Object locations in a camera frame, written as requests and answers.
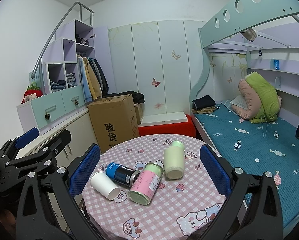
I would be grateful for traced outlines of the pink green clear cup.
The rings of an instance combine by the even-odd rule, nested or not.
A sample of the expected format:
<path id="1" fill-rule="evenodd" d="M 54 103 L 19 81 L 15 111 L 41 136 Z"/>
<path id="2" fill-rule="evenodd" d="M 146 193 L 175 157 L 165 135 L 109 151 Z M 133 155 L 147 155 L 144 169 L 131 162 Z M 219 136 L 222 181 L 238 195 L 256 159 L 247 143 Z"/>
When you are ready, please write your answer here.
<path id="1" fill-rule="evenodd" d="M 161 165 L 147 163 L 130 188 L 129 199 L 137 204 L 148 205 L 158 188 L 163 173 L 164 168 Z"/>

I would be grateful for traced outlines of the white paper cup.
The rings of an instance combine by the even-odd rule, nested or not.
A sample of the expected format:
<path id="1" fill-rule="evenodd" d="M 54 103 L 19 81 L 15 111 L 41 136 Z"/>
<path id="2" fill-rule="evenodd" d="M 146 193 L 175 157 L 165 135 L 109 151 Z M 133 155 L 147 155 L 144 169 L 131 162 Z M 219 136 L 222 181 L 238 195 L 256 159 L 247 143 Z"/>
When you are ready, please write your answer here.
<path id="1" fill-rule="evenodd" d="M 90 178 L 90 185 L 108 200 L 114 200 L 120 194 L 120 189 L 104 172 L 94 173 Z"/>

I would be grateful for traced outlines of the mint drawer cabinet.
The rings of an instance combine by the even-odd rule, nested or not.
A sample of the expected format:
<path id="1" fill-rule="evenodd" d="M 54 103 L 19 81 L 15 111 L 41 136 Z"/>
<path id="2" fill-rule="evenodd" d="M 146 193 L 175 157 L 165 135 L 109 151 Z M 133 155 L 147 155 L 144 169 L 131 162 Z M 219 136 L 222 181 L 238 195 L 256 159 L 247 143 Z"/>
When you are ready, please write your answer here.
<path id="1" fill-rule="evenodd" d="M 24 132 L 37 128 L 40 135 L 86 108 L 81 85 L 43 95 L 17 106 Z"/>

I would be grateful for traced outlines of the red strawberry plush toy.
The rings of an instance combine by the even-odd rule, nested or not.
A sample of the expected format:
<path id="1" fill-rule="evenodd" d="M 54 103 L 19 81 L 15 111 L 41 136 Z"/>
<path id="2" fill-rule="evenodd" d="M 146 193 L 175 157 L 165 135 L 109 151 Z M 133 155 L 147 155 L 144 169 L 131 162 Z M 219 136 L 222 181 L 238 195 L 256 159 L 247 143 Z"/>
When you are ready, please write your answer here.
<path id="1" fill-rule="evenodd" d="M 39 98 L 41 96 L 43 96 L 43 93 L 42 93 L 40 87 L 37 85 L 36 82 L 33 81 L 31 83 L 31 85 L 27 87 L 21 104 L 31 101 L 33 99 Z"/>

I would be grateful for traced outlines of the blue black can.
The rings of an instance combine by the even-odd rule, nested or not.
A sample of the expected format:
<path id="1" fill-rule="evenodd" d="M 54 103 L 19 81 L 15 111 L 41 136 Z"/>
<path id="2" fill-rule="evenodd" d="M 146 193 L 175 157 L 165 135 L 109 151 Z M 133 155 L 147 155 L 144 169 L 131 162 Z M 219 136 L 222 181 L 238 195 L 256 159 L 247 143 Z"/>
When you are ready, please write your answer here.
<path id="1" fill-rule="evenodd" d="M 126 187 L 132 187 L 140 175 L 139 170 L 134 170 L 118 163 L 110 163 L 105 173 L 111 180 Z"/>

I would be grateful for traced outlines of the purple stair shelf unit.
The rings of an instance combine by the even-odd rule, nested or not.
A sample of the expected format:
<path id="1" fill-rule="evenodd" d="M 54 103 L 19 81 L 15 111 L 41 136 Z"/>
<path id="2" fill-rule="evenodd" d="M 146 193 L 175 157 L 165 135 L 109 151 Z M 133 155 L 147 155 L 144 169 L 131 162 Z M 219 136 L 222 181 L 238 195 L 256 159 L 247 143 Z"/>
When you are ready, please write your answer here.
<path id="1" fill-rule="evenodd" d="M 108 28 L 93 27 L 80 20 L 70 21 L 56 31 L 54 41 L 43 54 L 43 63 L 62 63 L 65 70 L 74 70 L 77 54 L 96 59 L 107 80 L 108 94 L 116 93 Z"/>

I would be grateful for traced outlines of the hanging clothes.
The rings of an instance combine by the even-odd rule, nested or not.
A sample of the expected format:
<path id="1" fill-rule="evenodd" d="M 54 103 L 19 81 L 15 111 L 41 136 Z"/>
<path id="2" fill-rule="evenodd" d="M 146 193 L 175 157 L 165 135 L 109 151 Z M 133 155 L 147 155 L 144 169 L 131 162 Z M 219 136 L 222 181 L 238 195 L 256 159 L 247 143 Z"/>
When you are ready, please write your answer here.
<path id="1" fill-rule="evenodd" d="M 98 61 L 77 55 L 77 63 L 85 102 L 89 103 L 106 96 L 109 86 Z"/>

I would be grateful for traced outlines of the cream green bottle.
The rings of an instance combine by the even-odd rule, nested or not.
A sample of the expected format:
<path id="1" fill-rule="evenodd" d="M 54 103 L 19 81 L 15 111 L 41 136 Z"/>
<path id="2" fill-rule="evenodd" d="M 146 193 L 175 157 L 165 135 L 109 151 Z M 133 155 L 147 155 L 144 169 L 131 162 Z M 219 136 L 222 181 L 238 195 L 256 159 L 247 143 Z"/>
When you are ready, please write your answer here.
<path id="1" fill-rule="evenodd" d="M 171 180 L 183 177 L 185 170 L 185 146 L 182 142 L 175 140 L 171 146 L 164 150 L 164 172 Z"/>

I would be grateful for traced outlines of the green pink rolled quilt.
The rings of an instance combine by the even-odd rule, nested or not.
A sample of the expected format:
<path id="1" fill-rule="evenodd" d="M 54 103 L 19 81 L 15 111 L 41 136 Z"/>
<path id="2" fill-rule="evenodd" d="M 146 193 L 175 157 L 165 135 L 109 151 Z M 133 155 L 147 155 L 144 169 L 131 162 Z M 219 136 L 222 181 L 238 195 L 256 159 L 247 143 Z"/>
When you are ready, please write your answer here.
<path id="1" fill-rule="evenodd" d="M 276 89 L 258 72 L 252 72 L 239 81 L 238 90 L 246 107 L 231 103 L 232 110 L 253 124 L 273 122 L 278 119 L 282 100 Z"/>

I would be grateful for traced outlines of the black clothes on box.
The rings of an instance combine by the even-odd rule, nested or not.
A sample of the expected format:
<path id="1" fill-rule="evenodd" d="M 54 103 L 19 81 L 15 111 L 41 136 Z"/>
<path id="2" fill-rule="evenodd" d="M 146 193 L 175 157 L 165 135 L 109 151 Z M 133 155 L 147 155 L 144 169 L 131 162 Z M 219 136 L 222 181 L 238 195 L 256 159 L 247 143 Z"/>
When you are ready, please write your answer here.
<path id="1" fill-rule="evenodd" d="M 117 96 L 119 96 L 119 95 L 129 95 L 129 94 L 132 96 L 133 102 L 134 102 L 135 105 L 145 102 L 145 97 L 144 97 L 143 94 L 141 94 L 139 92 L 132 91 L 132 90 L 118 93 Z"/>

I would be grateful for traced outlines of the white pillow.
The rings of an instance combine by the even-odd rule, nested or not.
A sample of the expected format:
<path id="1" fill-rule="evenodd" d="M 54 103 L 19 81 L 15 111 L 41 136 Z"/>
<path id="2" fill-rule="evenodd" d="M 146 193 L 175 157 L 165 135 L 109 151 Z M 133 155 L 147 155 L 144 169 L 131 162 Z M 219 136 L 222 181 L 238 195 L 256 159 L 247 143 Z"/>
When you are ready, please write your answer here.
<path id="1" fill-rule="evenodd" d="M 247 107 L 248 107 L 246 100 L 245 100 L 244 96 L 242 96 L 242 94 L 236 96 L 233 100 L 231 100 L 230 104 L 234 105 L 234 106 L 241 107 L 244 110 L 247 110 Z"/>

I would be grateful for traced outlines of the folded dark clothes pile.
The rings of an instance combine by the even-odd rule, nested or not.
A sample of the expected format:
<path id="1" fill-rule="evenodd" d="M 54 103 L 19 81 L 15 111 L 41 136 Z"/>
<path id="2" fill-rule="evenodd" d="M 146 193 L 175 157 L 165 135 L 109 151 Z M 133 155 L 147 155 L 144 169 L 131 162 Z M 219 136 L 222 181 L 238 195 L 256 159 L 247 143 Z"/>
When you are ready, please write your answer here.
<path id="1" fill-rule="evenodd" d="M 212 113 L 215 110 L 216 103 L 209 95 L 205 95 L 202 98 L 192 101 L 192 111 L 194 113 Z"/>

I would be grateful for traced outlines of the white wardrobe with butterflies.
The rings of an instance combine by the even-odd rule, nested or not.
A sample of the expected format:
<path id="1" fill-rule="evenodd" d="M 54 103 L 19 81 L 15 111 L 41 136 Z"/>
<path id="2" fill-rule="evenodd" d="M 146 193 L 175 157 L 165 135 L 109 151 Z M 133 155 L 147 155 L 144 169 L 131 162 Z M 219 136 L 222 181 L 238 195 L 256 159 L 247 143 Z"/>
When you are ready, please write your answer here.
<path id="1" fill-rule="evenodd" d="M 203 21 L 171 20 L 108 30 L 117 92 L 143 94 L 144 114 L 190 112 L 190 91 L 203 70 Z"/>

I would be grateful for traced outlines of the blue box on shelf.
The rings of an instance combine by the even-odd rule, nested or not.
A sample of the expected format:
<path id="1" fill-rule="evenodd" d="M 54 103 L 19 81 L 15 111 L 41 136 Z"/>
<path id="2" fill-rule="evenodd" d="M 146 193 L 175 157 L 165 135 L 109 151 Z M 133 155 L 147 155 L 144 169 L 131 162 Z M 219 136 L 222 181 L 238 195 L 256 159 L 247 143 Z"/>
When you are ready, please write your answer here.
<path id="1" fill-rule="evenodd" d="M 271 69 L 280 70 L 280 61 L 276 59 L 271 59 Z"/>

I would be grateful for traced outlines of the mint bunk bed frame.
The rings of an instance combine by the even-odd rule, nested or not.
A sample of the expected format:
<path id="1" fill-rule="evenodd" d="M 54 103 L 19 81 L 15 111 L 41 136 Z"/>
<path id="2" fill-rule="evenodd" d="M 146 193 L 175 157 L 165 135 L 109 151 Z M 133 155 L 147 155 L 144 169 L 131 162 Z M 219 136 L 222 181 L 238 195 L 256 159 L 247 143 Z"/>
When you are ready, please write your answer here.
<path id="1" fill-rule="evenodd" d="M 198 33 L 203 70 L 190 91 L 190 103 L 205 92 L 217 106 L 236 114 L 230 102 L 241 94 L 239 81 L 258 72 L 282 100 L 278 119 L 294 126 L 299 139 L 299 60 L 267 57 L 270 49 L 299 48 L 299 0 L 230 0 Z M 280 61 L 280 70 L 271 69 L 271 59 Z M 203 140 L 214 148 L 195 114 L 194 122 Z M 283 225 L 283 236 L 298 223 L 299 218 L 287 228 Z"/>

